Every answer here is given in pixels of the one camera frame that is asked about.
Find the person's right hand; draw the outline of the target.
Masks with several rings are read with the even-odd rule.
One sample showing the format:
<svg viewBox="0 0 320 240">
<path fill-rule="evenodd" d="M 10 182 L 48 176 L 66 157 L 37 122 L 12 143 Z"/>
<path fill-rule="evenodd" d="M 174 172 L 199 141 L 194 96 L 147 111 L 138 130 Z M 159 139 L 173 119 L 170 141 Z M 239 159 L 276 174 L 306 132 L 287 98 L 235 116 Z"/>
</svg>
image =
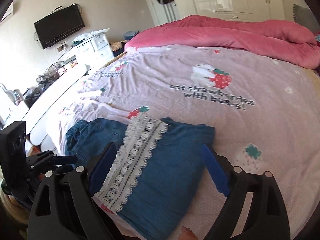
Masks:
<svg viewBox="0 0 320 240">
<path fill-rule="evenodd" d="M 183 226 L 178 240 L 198 240 L 198 237 L 189 228 Z"/>
</svg>

